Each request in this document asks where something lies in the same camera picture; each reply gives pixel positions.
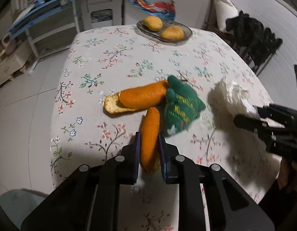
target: white cushion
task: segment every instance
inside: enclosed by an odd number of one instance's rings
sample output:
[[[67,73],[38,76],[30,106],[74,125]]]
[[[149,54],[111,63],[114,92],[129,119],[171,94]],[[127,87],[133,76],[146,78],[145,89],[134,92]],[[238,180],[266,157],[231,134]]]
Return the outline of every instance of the white cushion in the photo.
[[[238,16],[238,11],[228,0],[214,0],[216,17],[218,29],[223,33],[228,33],[226,31],[225,21],[229,18],[234,18]]]

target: plate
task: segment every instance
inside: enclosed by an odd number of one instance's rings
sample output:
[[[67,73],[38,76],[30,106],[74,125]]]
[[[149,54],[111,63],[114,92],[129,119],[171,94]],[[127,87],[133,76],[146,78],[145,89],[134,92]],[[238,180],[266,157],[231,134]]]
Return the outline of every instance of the plate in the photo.
[[[162,20],[162,29],[159,30],[158,32],[151,31],[147,26],[145,26],[144,20],[139,21],[137,23],[137,27],[142,33],[145,33],[146,35],[151,36],[153,38],[156,38],[159,41],[169,42],[169,43],[178,43],[178,42],[186,41],[189,37],[192,36],[192,30],[186,27],[185,25],[169,19],[161,19],[161,20]],[[184,38],[182,40],[170,40],[170,39],[165,39],[161,37],[161,33],[169,26],[179,26],[185,33]]]

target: floor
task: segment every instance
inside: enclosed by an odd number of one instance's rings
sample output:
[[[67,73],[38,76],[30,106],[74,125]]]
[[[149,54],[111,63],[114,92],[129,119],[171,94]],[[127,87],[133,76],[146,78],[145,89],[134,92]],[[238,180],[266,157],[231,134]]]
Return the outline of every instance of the floor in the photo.
[[[11,189],[53,190],[49,131],[67,54],[44,58],[32,76],[20,75],[0,88],[0,195]]]

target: green knitted cloth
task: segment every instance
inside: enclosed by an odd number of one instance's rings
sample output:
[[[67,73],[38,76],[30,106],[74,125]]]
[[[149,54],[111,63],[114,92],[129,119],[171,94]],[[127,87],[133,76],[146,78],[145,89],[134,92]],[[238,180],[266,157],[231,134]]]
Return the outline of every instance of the green knitted cloth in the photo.
[[[171,136],[187,129],[192,121],[199,118],[205,104],[190,85],[174,75],[168,77],[168,84],[164,116],[167,133]]]

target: table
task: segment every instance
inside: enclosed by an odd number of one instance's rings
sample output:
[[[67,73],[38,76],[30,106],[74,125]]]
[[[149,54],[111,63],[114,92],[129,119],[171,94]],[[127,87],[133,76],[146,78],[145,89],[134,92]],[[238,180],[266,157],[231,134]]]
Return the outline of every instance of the table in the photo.
[[[254,134],[235,128],[214,87],[226,75],[250,91],[252,104],[267,105],[271,99],[251,69],[215,33],[192,31],[183,45],[145,38],[132,25],[76,36],[52,115],[54,188],[81,164],[97,166],[115,156],[139,131],[146,111],[108,115],[103,110],[107,95],[173,74],[186,79],[207,108],[188,131],[166,141],[198,164],[220,164],[257,203],[262,199],[280,160],[267,154]],[[160,172],[139,173],[136,185],[121,186],[118,230],[177,230],[178,186],[165,185]]]

